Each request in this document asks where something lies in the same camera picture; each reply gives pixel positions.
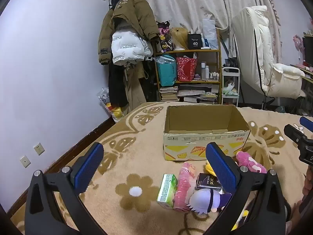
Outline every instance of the teal bag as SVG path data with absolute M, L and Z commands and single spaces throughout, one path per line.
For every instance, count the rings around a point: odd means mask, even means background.
M 161 86 L 172 86 L 177 79 L 176 60 L 172 56 L 163 55 L 155 58 Z

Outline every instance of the white flower center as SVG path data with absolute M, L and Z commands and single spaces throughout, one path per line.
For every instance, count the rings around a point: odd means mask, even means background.
M 142 189 L 139 186 L 133 186 L 129 189 L 129 194 L 134 197 L 138 197 L 142 194 Z

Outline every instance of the beige blanket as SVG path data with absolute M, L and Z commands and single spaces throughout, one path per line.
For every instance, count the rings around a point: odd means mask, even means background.
M 156 202 L 163 174 L 178 175 L 182 165 L 164 159 L 162 133 L 166 107 L 183 104 L 145 103 L 98 138 L 104 146 L 104 159 L 80 198 L 108 234 L 202 234 L 216 218 L 216 213 L 198 216 L 166 210 Z M 251 127 L 243 151 L 248 151 L 267 169 L 277 171 L 283 194 L 293 205 L 302 198 L 307 165 L 298 160 L 299 151 L 284 135 L 284 126 L 289 123 L 302 129 L 300 117 L 251 108 L 239 110 Z M 303 131 L 312 138 L 306 128 Z M 197 172 L 203 172 L 205 161 L 192 164 Z M 57 199 L 68 224 L 75 227 L 58 194 Z M 12 220 L 20 230 L 24 229 L 23 208 Z

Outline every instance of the brown wooden baseboard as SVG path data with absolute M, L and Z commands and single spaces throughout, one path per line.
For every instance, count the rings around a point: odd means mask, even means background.
M 79 155 L 86 147 L 88 147 L 91 143 L 93 143 L 97 138 L 99 138 L 102 134 L 104 134 L 108 129 L 110 129 L 115 122 L 112 117 L 108 120 L 104 121 L 101 125 L 99 125 L 92 132 L 88 133 L 83 139 L 81 139 L 75 146 L 73 146 L 69 151 L 67 151 L 64 155 L 62 155 L 55 163 L 53 163 L 45 173 L 54 173 L 58 172 L 62 167 L 68 164 L 71 160 L 73 160 L 77 155 Z M 9 218 L 11 218 L 16 211 L 19 210 L 21 206 L 26 202 L 27 191 L 18 198 L 18 200 L 12 205 L 12 207 L 7 212 Z

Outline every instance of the pink plastic roll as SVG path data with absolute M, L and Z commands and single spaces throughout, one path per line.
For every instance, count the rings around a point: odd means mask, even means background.
M 180 212 L 189 212 L 187 206 L 190 197 L 195 192 L 196 167 L 184 162 L 177 179 L 177 191 L 174 197 L 174 209 Z

